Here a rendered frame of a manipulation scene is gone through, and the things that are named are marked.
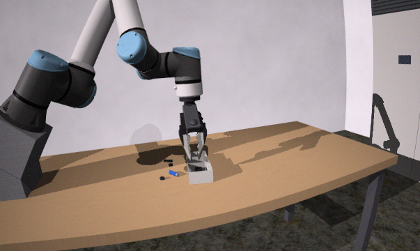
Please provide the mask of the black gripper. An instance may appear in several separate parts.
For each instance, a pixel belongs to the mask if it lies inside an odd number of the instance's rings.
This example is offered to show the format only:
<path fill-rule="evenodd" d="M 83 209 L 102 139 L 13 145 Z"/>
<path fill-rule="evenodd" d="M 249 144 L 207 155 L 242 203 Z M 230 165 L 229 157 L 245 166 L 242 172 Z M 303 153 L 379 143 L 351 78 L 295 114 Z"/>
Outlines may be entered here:
<path fill-rule="evenodd" d="M 200 100 L 200 96 L 193 97 L 193 98 L 181 98 L 181 97 L 179 97 L 179 101 L 184 102 L 184 105 L 195 104 L 195 101 L 197 101 L 197 100 Z M 205 123 L 203 123 L 203 121 L 202 121 L 203 117 L 201 117 L 200 111 L 198 111 L 198 113 L 199 113 L 199 118 L 200 118 L 200 122 L 201 122 L 201 131 L 197 132 L 196 139 L 198 140 L 198 146 L 197 147 L 199 149 L 199 151 L 197 153 L 198 154 L 198 160 L 200 160 L 201 154 L 203 152 L 203 147 L 204 147 L 204 144 L 205 144 L 205 140 L 206 140 L 206 137 L 207 137 L 207 129 L 206 129 Z M 189 142 L 191 140 L 191 137 L 188 135 L 189 132 L 186 131 L 185 120 L 184 120 L 183 113 L 180 113 L 180 115 L 181 115 L 180 122 L 182 122 L 182 123 L 179 125 L 179 127 L 180 127 L 179 137 L 180 137 L 182 145 L 184 146 L 185 151 L 186 151 L 189 159 L 192 161 L 192 154 L 190 153 L 191 148 L 189 146 Z"/>

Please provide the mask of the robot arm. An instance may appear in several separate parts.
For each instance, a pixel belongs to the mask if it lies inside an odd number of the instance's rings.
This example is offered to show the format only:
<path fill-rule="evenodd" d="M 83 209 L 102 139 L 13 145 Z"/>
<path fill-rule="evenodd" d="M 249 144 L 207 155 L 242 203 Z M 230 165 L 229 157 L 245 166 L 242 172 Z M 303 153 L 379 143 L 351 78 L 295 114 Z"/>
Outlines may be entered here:
<path fill-rule="evenodd" d="M 0 115 L 20 129 L 42 132 L 51 101 L 73 108 L 88 106 L 97 91 L 94 65 L 115 18 L 120 36 L 117 53 L 141 79 L 175 77 L 176 96 L 203 94 L 198 48 L 174 47 L 172 52 L 159 53 L 149 43 L 137 0 L 97 0 L 71 58 L 65 61 L 35 50 Z"/>

